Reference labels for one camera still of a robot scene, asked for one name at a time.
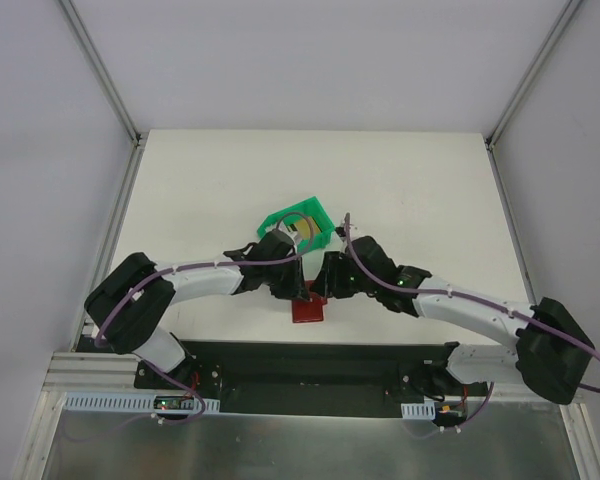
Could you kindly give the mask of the right aluminium frame post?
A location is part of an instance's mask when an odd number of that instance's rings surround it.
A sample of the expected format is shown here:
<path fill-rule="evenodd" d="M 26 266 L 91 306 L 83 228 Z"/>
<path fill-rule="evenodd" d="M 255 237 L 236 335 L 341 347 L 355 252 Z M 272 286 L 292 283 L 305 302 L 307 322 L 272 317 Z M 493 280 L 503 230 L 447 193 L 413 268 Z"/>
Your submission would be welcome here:
<path fill-rule="evenodd" d="M 568 0 L 564 2 L 559 14 L 505 104 L 494 127 L 485 137 L 485 144 L 488 151 L 494 149 L 505 133 L 510 122 L 523 105 L 526 97 L 530 94 L 534 84 L 540 78 L 543 69 L 550 61 L 559 43 L 585 4 L 585 0 Z"/>

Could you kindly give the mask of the red leather card holder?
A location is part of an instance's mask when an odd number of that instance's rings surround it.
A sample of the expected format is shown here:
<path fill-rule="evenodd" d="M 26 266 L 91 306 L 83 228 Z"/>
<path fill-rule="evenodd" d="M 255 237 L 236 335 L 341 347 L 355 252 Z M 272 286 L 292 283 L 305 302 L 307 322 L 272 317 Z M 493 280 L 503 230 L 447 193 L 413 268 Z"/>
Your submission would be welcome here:
<path fill-rule="evenodd" d="M 291 318 L 293 324 L 319 323 L 324 321 L 324 307 L 327 299 L 311 290 L 313 282 L 306 281 L 310 295 L 308 301 L 293 300 L 291 302 Z"/>

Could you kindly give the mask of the left aluminium frame post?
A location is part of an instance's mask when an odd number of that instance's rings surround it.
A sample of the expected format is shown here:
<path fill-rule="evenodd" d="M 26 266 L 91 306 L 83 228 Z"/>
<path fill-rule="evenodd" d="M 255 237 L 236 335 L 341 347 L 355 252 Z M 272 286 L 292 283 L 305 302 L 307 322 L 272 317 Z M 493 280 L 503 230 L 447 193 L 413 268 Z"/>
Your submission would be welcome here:
<path fill-rule="evenodd" d="M 132 119 L 132 116 L 75 3 L 71 0 L 57 0 L 55 1 L 55 4 L 66 21 L 96 82 L 102 90 L 126 136 L 134 146 L 140 145 L 143 139 L 142 132 L 138 129 L 136 123 Z"/>

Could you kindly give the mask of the aluminium frame post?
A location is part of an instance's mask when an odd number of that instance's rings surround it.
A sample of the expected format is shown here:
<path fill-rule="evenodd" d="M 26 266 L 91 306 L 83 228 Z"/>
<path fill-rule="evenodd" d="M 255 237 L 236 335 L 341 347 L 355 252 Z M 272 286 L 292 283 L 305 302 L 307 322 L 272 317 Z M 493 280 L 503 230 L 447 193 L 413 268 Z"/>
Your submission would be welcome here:
<path fill-rule="evenodd" d="M 132 116 L 75 3 L 71 0 L 57 0 L 55 1 L 55 4 L 66 21 L 96 82 L 102 90 L 126 136 L 134 146 L 140 145 L 143 139 L 142 132 L 138 129 L 136 123 L 132 119 Z"/>
<path fill-rule="evenodd" d="M 568 0 L 564 2 L 559 14 L 505 104 L 494 127 L 485 137 L 485 144 L 488 151 L 494 149 L 505 133 L 510 122 L 523 105 L 526 97 L 530 94 L 534 84 L 540 78 L 543 69 L 550 61 L 559 43 L 585 4 L 585 0 Z"/>

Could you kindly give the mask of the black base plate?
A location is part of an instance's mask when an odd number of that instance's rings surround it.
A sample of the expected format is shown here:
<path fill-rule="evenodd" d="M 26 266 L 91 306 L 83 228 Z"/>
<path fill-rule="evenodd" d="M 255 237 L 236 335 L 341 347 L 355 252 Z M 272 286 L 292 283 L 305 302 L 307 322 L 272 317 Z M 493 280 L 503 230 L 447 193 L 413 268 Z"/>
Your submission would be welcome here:
<path fill-rule="evenodd" d="M 177 382 L 223 413 L 398 418 L 424 400 L 478 399 L 484 382 L 446 371 L 454 344 L 346 345 L 184 341 Z"/>

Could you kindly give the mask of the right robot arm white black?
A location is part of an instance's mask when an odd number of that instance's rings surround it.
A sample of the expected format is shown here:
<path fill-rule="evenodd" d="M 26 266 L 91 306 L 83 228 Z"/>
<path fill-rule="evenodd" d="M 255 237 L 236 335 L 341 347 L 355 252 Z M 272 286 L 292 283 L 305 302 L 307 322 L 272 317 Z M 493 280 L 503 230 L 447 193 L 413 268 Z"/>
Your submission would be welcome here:
<path fill-rule="evenodd" d="M 364 293 L 392 312 L 490 339 L 484 346 L 449 343 L 447 359 L 430 369 L 431 385 L 441 394 L 476 382 L 523 383 L 547 401 L 568 405 L 592 357 L 593 343 L 560 302 L 482 298 L 427 270 L 395 264 L 371 236 L 326 252 L 310 289 L 336 299 Z"/>

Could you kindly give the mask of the green plastic bin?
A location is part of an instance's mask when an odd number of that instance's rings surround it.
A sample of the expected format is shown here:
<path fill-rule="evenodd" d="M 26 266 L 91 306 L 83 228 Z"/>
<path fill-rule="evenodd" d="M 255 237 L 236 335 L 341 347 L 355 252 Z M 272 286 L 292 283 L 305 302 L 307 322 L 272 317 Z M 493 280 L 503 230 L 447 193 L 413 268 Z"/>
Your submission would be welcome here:
<path fill-rule="evenodd" d="M 299 251 L 311 252 L 314 250 L 325 249 L 331 243 L 331 236 L 335 232 L 335 225 L 326 213 L 317 197 L 313 196 L 282 210 L 268 215 L 256 232 L 259 238 L 262 238 L 267 232 L 266 228 L 271 225 L 293 225 L 300 218 L 313 217 L 321 228 L 321 233 L 309 240 L 304 240 L 300 245 Z"/>

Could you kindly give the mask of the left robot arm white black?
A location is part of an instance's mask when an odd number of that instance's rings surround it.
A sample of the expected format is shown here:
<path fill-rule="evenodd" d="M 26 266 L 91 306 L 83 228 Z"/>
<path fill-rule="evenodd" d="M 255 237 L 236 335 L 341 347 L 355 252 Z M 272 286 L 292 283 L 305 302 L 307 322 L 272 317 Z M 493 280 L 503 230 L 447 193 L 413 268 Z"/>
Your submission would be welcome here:
<path fill-rule="evenodd" d="M 169 266 L 133 253 L 87 296 L 84 308 L 99 328 L 100 343 L 152 364 L 160 381 L 179 389 L 190 380 L 191 355 L 160 326 L 165 312 L 185 301 L 263 285 L 278 299 L 310 299 L 296 243 L 280 230 L 202 262 Z"/>

